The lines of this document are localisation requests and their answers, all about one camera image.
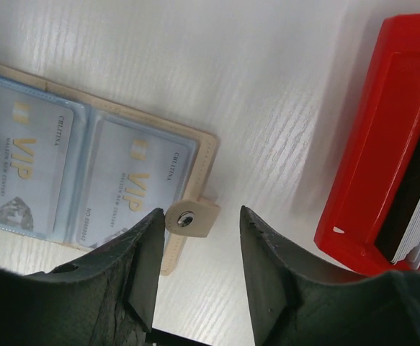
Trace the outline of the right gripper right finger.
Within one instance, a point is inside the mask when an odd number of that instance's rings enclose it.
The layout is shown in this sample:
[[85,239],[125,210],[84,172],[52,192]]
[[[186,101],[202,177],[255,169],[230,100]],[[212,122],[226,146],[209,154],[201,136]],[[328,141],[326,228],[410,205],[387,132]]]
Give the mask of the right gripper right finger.
[[345,270],[247,207],[239,227],[257,345],[420,345],[420,271]]

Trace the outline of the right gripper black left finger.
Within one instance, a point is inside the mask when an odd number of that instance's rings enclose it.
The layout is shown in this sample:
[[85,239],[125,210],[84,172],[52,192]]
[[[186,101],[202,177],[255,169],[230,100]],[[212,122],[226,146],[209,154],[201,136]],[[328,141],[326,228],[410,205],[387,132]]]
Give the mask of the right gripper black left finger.
[[144,345],[164,253],[164,212],[50,272],[0,268],[0,345]]

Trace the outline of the silver VIP credit card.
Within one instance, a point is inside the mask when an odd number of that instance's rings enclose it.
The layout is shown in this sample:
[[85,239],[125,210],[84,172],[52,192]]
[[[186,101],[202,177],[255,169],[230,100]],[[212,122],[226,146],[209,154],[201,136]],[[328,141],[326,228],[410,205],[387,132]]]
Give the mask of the silver VIP credit card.
[[96,248],[184,193],[197,142],[145,125],[101,119],[94,128],[74,242]]

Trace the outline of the beige card holder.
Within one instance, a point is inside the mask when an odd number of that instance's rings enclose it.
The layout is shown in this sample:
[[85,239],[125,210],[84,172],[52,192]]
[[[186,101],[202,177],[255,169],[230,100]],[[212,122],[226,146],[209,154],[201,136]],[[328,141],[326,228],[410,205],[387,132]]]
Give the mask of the beige card holder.
[[201,197],[218,148],[215,136],[3,64],[0,64],[0,76],[61,97],[87,103],[126,120],[133,120],[142,125],[195,140],[197,153],[195,158],[191,159],[191,169],[183,196],[166,211],[165,226],[166,230],[171,232],[171,239],[165,245],[161,274],[170,275],[176,268],[187,238],[208,236],[220,212],[218,205]]

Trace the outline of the grey credit card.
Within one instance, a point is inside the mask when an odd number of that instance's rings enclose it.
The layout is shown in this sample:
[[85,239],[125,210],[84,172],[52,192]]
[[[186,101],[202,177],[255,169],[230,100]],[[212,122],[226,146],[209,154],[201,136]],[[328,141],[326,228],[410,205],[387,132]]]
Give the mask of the grey credit card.
[[49,234],[73,111],[42,99],[0,101],[0,226]]

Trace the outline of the red plastic card tray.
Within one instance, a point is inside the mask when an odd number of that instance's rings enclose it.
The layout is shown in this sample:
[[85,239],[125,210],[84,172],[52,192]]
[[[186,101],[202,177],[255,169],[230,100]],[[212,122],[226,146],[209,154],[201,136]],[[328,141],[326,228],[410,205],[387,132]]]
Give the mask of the red plastic card tray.
[[420,136],[420,14],[380,28],[344,154],[314,241],[366,276],[391,268],[376,239]]

